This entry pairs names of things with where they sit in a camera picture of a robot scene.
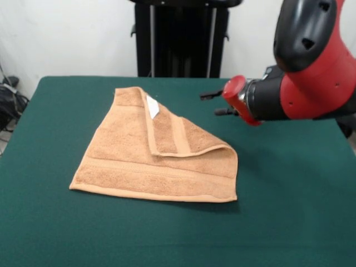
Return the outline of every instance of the black stand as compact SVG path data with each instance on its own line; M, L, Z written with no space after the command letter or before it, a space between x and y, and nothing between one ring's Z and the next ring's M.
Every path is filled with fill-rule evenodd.
M220 77L229 7L242 0L132 0L140 77Z

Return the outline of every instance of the towel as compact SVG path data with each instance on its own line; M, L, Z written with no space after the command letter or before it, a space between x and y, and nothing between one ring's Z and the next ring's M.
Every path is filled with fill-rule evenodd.
M118 88L71 190L185 202L237 200L238 156L142 88Z

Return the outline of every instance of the towel label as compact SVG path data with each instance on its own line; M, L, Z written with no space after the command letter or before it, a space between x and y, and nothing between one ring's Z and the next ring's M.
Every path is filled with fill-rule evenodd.
M149 112L151 115L151 119L154 119L158 112L160 112L160 108L158 107L158 102L154 100L152 97L147 95L147 105L149 107Z

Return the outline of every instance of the floor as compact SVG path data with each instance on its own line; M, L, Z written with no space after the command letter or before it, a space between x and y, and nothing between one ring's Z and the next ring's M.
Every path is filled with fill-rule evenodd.
M9 132L0 132L0 157L2 156L2 153L4 152L7 142L11 137L11 133Z
M353 133L349 138L350 145L356 154L356 133Z

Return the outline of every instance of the green felt surface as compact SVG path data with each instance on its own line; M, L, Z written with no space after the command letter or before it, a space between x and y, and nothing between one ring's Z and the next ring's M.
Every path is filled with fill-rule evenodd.
M224 83L42 79L0 160L0 266L356 266L356 159L336 123L214 117L223 100L199 93ZM68 189L114 88L128 86L236 149L238 202Z

